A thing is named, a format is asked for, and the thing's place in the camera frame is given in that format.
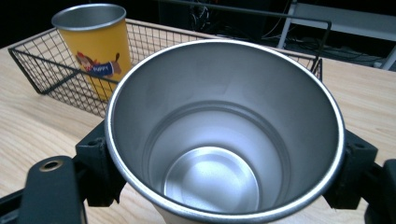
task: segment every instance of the yellow cup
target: yellow cup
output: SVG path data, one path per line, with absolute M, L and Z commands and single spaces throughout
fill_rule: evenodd
M 108 100 L 115 84 L 101 77 L 120 81 L 131 69 L 126 11 L 112 4 L 86 4 L 70 7 L 52 17 L 64 42 L 86 79 L 101 100 Z

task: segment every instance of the black wire basket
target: black wire basket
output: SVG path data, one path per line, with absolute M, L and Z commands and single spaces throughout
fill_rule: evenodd
M 220 38 L 132 20 L 127 20 L 127 30 L 132 65 L 176 44 Z M 82 71 L 57 29 L 33 36 L 8 51 L 37 93 L 102 118 L 105 116 L 107 101 L 117 82 Z M 281 52 L 322 79 L 322 61 L 319 57 Z

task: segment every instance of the logo on yellow cup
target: logo on yellow cup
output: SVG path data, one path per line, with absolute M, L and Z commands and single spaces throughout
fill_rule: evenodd
M 96 59 L 92 60 L 82 52 L 77 53 L 76 59 L 86 72 L 92 73 L 99 77 L 113 77 L 114 74 L 121 74 L 120 64 L 118 63 L 120 54 L 116 54 L 116 60 L 107 63 L 100 63 Z

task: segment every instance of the wire basket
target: wire basket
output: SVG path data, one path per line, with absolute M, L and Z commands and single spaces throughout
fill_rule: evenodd
M 179 43 L 219 38 L 132 20 L 127 20 L 127 30 L 133 65 L 154 52 Z M 67 49 L 58 30 L 50 29 L 9 48 L 8 51 L 37 93 L 48 95 L 102 118 L 106 115 L 110 95 L 98 96 L 97 92 L 108 94 L 113 91 L 117 82 L 80 70 L 78 62 Z M 320 58 L 281 52 L 311 70 L 321 80 Z

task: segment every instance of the light wood tabletop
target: light wood tabletop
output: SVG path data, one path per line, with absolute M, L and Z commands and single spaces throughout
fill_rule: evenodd
M 28 170 L 48 157 L 74 157 L 78 143 L 103 119 L 37 94 L 7 49 L 0 49 L 0 197 L 24 187 Z M 396 73 L 323 60 L 323 83 L 339 104 L 346 127 L 376 146 L 376 162 L 396 158 Z M 364 223 L 358 210 L 335 210 L 320 197 L 276 223 Z M 86 205 L 89 223 L 164 223 L 128 184 L 120 204 Z

